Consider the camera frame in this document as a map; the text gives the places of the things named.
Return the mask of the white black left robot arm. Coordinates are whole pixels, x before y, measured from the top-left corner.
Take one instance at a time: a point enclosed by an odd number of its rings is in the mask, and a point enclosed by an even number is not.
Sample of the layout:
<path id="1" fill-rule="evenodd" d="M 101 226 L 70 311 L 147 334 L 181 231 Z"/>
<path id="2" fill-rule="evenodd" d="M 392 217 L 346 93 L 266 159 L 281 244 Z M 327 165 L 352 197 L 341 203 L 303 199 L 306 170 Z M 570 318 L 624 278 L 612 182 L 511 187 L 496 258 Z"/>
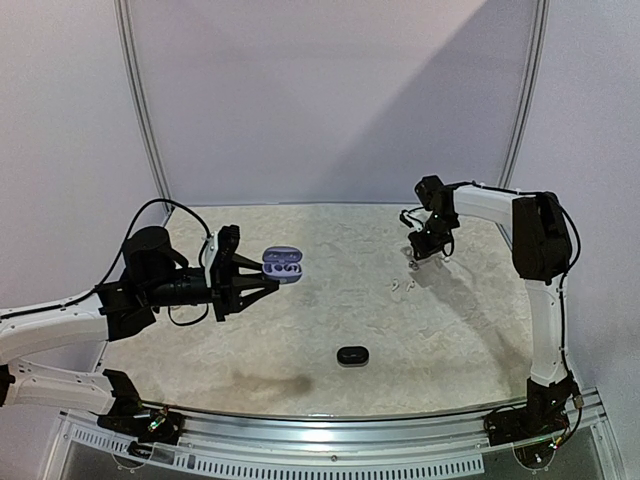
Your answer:
<path id="1" fill-rule="evenodd" d="M 83 372 L 34 364 L 27 356 L 84 342 L 132 338 L 153 325 L 164 308 L 205 306 L 219 322 L 276 292 L 260 263 L 237 254 L 240 229 L 228 225 L 209 236 L 199 267 L 175 250 L 168 231 L 145 227 L 126 239 L 119 280 L 77 299 L 1 313 L 1 403 L 82 410 L 103 429 L 142 444 L 176 445 L 185 418 L 169 406 L 153 407 L 122 371 Z"/>

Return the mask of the purple earbud charging case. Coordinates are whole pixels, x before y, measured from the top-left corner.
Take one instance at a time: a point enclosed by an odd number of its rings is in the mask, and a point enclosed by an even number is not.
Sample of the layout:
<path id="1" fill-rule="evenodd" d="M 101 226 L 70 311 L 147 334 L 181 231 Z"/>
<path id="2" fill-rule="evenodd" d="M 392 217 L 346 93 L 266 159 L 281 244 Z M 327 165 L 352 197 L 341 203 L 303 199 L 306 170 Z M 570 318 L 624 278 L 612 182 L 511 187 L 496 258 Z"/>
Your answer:
<path id="1" fill-rule="evenodd" d="M 303 259 L 302 252 L 295 247 L 288 246 L 272 246 L 267 248 L 262 254 L 262 264 L 264 275 L 273 281 L 281 284 L 293 284 L 298 282 L 302 275 L 302 267 L 300 262 Z M 301 267 L 301 273 L 298 275 L 288 275 L 284 270 L 287 264 L 298 264 Z"/>

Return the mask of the black earbud charging case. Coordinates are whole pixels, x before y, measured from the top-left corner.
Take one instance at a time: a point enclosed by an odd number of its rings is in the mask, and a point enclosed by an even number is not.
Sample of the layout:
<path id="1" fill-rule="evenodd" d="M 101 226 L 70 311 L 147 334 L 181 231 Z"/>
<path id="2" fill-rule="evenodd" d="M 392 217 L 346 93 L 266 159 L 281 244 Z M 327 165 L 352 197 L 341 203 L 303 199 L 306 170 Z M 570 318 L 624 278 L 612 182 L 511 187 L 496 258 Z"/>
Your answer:
<path id="1" fill-rule="evenodd" d="M 336 352 L 337 363 L 343 368 L 364 367 L 369 359 L 370 352 L 364 346 L 343 346 Z"/>

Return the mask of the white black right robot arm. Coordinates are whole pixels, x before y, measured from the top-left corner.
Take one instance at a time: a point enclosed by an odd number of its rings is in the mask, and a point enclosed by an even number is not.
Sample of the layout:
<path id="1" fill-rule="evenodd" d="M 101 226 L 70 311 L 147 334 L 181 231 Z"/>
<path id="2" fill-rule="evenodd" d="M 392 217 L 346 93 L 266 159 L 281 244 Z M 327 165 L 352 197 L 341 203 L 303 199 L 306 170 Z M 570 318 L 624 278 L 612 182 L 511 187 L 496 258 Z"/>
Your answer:
<path id="1" fill-rule="evenodd" d="M 475 181 L 446 184 L 438 176 L 423 177 L 414 187 L 422 210 L 401 212 L 409 227 L 413 264 L 436 254 L 450 257 L 453 232 L 463 216 L 500 225 L 511 238 L 511 259 L 524 281 L 532 319 L 533 356 L 520 408 L 497 408 L 484 418 L 491 445 L 531 441 L 555 452 L 574 435 L 566 403 L 582 409 L 582 395 L 567 360 L 566 286 L 581 254 L 575 223 L 555 193 L 518 191 Z"/>

